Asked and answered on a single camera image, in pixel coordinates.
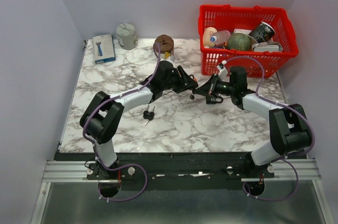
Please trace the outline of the all black padlock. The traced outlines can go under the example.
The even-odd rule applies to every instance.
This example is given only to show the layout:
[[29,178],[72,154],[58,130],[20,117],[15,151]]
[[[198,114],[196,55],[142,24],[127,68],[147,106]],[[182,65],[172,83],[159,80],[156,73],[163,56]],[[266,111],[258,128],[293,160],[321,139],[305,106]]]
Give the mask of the all black padlock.
[[221,96],[218,96],[218,97],[206,97],[205,101],[206,101],[206,104],[210,104],[210,105],[221,104],[223,102],[223,98]]

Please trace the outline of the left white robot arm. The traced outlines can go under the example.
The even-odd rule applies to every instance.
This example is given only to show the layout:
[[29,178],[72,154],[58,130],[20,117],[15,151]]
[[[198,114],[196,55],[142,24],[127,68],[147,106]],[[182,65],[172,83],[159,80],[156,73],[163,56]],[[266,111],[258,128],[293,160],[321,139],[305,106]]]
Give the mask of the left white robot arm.
[[117,173],[117,154],[112,138],[123,113],[156,101],[165,90],[179,94],[197,87],[197,81],[181,66],[175,68],[171,62],[162,60],[157,63],[153,74],[135,88],[112,96],[103,91],[96,93],[79,124],[84,138],[93,145],[100,163],[99,173],[105,179],[112,179]]

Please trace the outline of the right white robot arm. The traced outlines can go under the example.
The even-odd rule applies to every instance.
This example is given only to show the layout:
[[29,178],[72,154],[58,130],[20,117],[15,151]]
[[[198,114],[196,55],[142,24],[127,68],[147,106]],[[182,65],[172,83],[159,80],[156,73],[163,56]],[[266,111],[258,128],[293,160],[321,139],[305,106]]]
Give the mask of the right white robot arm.
[[243,164],[243,172],[248,177],[253,178],[261,173],[263,165],[312,144],[313,134],[302,106],[264,100],[248,88],[247,73],[243,67],[231,67],[228,82],[223,81],[219,74],[214,74],[192,93],[205,97],[208,104],[218,103],[222,95],[228,96],[238,108],[255,113],[269,122],[270,141],[250,152]]

